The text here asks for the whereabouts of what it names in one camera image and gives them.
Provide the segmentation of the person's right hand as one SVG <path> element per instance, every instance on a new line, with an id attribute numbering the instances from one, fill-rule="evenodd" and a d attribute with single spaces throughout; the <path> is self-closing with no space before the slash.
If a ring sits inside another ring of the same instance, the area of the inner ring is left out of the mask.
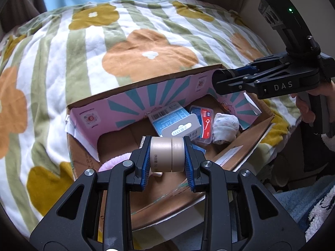
<path id="1" fill-rule="evenodd" d="M 317 119 L 325 118 L 322 115 L 322 108 L 327 106 L 328 119 L 334 123 L 334 82 L 321 83 L 313 90 L 306 93 L 292 93 L 296 106 L 300 110 L 302 120 L 312 124 Z"/>

